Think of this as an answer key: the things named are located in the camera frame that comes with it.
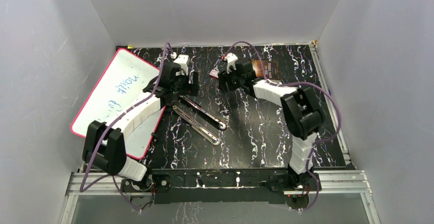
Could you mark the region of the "small red staple box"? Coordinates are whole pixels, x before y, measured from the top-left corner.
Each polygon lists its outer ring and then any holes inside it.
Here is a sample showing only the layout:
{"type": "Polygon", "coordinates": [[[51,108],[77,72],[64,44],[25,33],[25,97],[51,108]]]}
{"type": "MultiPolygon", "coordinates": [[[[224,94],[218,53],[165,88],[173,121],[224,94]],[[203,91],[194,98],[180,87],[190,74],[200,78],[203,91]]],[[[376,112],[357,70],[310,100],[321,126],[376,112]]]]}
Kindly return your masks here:
{"type": "Polygon", "coordinates": [[[214,79],[219,79],[219,72],[217,70],[211,70],[209,76],[214,79]]]}

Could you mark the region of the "black stapler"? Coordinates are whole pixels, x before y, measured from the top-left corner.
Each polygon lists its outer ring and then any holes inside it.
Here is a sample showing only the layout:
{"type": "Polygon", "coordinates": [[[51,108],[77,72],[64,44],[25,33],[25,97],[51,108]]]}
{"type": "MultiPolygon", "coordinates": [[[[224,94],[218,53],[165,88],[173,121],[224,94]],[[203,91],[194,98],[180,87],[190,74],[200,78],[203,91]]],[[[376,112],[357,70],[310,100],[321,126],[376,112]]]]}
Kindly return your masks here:
{"type": "Polygon", "coordinates": [[[227,124],[222,119],[187,96],[178,96],[177,100],[171,103],[171,108],[211,145],[220,145],[221,139],[209,126],[218,131],[225,131],[227,124]]]}

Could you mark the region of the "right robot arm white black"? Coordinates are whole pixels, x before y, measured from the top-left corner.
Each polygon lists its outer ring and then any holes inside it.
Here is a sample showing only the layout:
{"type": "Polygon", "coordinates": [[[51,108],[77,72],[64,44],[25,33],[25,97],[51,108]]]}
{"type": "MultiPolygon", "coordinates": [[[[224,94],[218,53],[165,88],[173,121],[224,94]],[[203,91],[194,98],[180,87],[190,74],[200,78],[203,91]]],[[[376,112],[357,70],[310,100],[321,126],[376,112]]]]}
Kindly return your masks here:
{"type": "Polygon", "coordinates": [[[239,60],[227,54],[225,61],[218,72],[219,89],[222,92],[242,89],[247,95],[282,108],[292,135],[288,183],[292,189],[302,190],[312,173],[311,151],[324,122],[314,90],[311,87],[302,89],[270,84],[256,75],[250,60],[239,60]]]}

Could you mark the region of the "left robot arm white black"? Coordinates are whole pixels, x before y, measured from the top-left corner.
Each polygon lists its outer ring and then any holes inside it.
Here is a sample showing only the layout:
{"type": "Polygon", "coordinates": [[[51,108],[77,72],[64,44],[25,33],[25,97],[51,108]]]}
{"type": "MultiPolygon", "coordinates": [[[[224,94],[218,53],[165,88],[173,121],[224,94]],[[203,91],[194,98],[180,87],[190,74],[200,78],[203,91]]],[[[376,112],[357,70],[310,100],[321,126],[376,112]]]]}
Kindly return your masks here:
{"type": "Polygon", "coordinates": [[[110,122],[93,121],[85,136],[82,158],[91,166],[111,176],[133,180],[140,191],[153,185],[147,167],[127,155],[126,140],[151,115],[165,106],[175,106],[182,95],[196,96],[199,91],[198,73],[188,73],[190,59],[179,55],[166,62],[132,105],[110,122]]]}

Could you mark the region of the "dark paperback book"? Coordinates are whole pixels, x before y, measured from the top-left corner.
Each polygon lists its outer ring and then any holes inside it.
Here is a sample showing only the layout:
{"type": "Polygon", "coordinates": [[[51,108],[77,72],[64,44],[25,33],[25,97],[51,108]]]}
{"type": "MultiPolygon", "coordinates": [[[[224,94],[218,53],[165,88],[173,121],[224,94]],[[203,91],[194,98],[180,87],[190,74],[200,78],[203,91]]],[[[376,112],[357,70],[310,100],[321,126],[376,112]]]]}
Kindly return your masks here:
{"type": "Polygon", "coordinates": [[[262,69],[261,62],[259,60],[251,60],[252,68],[255,71],[257,77],[267,77],[272,81],[280,81],[278,62],[276,61],[262,61],[264,69],[262,69]]]}

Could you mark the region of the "pink-framed whiteboard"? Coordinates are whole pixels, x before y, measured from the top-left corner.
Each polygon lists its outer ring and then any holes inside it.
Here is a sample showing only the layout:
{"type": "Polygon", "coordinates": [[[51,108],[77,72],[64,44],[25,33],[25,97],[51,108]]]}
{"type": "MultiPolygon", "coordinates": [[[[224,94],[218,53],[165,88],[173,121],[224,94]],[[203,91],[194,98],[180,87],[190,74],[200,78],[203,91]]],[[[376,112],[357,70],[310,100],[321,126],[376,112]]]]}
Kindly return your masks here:
{"type": "MultiPolygon", "coordinates": [[[[73,120],[71,132],[84,138],[91,122],[110,123],[111,118],[138,102],[139,94],[158,72],[151,63],[119,49],[73,120]]],[[[137,160],[145,157],[164,111],[152,112],[125,140],[128,156],[137,160]]]]}

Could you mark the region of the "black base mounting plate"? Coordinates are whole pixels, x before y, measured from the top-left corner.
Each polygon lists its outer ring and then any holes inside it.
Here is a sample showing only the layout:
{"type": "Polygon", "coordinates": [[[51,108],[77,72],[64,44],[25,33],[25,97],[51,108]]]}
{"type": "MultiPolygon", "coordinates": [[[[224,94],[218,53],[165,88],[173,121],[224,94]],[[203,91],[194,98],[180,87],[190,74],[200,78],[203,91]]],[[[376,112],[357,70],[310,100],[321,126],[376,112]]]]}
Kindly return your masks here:
{"type": "Polygon", "coordinates": [[[289,168],[154,169],[140,182],[122,180],[121,190],[131,195],[149,193],[156,204],[265,201],[307,205],[310,194],[321,189],[319,175],[302,183],[289,181],[289,168]]]}

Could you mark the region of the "aluminium frame rail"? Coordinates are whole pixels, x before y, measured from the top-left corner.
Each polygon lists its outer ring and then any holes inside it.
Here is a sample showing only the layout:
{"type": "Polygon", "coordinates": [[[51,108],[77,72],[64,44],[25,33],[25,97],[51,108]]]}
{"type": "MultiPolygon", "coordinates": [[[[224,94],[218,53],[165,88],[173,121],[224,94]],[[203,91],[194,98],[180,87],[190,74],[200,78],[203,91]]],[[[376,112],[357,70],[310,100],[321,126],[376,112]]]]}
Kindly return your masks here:
{"type": "Polygon", "coordinates": [[[285,204],[300,212],[319,194],[354,194],[361,201],[369,223],[379,223],[372,190],[363,170],[320,170],[315,180],[289,185],[282,169],[156,170],[140,186],[119,176],[91,173],[90,189],[80,192],[83,173],[73,173],[67,187],[60,222],[72,223],[80,196],[125,195],[139,208],[153,197],[158,204],[178,202],[254,202],[285,204]]]}

